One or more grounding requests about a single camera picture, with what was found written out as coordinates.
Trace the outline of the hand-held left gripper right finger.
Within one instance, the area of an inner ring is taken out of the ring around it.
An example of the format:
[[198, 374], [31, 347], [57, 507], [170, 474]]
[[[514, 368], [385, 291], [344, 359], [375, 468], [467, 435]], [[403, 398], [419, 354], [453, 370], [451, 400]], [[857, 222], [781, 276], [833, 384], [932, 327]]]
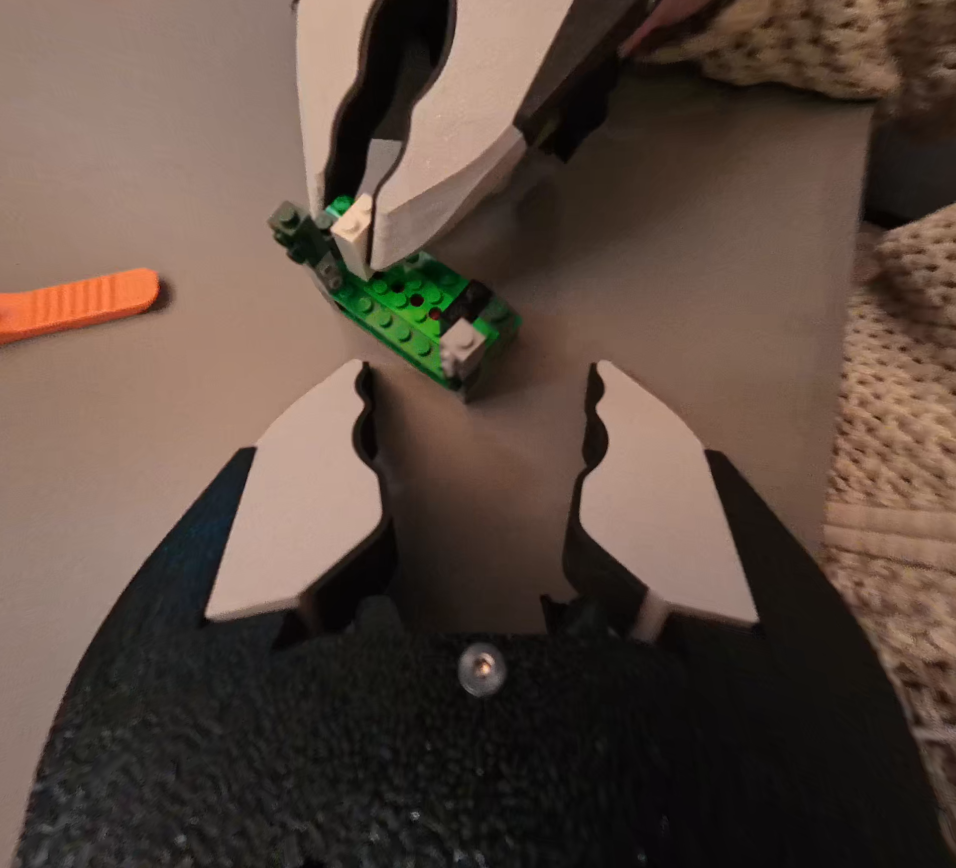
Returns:
[[705, 446], [609, 360], [589, 367], [566, 578], [610, 632], [651, 644], [672, 619], [751, 633], [759, 616]]

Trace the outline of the green lego assembly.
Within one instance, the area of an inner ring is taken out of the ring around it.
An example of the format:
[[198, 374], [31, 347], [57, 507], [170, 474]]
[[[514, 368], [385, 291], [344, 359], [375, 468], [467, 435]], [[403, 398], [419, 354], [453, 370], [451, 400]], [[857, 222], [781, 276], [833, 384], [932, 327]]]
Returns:
[[284, 202], [269, 229], [346, 318], [434, 383], [469, 399], [517, 338], [520, 315], [481, 281], [422, 251], [367, 277], [353, 275], [331, 229], [354, 201], [341, 195], [316, 216]]

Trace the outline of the orange brick separator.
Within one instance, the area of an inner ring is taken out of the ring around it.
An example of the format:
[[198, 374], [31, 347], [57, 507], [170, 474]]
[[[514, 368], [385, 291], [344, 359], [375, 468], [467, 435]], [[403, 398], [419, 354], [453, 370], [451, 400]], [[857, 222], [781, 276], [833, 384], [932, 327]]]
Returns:
[[1, 294], [1, 345], [137, 316], [158, 301], [161, 279], [150, 269]]

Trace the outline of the small white lego brick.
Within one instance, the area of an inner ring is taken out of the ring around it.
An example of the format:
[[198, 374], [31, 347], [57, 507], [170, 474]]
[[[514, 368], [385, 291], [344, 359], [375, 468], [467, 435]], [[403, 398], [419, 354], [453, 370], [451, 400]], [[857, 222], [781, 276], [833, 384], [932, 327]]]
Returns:
[[373, 209], [373, 197], [369, 193], [363, 193], [331, 229], [343, 262], [357, 277], [367, 277], [369, 273]]

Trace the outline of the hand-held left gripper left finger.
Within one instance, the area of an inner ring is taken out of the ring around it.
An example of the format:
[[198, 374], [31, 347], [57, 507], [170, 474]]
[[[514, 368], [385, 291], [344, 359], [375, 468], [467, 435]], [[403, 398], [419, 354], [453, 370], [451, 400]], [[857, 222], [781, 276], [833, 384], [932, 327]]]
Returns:
[[397, 551], [376, 454], [373, 372], [348, 360], [255, 444], [205, 618], [296, 612], [341, 631], [382, 595]]

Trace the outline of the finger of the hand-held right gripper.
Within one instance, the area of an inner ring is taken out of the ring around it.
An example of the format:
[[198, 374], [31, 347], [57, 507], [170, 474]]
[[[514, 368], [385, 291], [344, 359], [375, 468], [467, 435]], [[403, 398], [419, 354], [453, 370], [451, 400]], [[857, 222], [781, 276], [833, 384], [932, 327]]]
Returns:
[[453, 0], [454, 30], [375, 195], [370, 260], [424, 249], [494, 193], [523, 157], [517, 117], [574, 0]]
[[477, 83], [476, 62], [485, 46], [478, 33], [487, 20], [477, 0], [295, 0], [296, 79], [306, 186], [310, 200], [327, 192], [353, 193], [366, 151], [387, 110], [399, 70], [403, 34], [415, 31], [426, 11], [445, 5], [448, 20], [442, 61], [420, 95], [424, 122], [449, 137], [452, 150], [438, 161], [451, 165], [467, 147], [464, 128], [450, 121], [442, 101]]

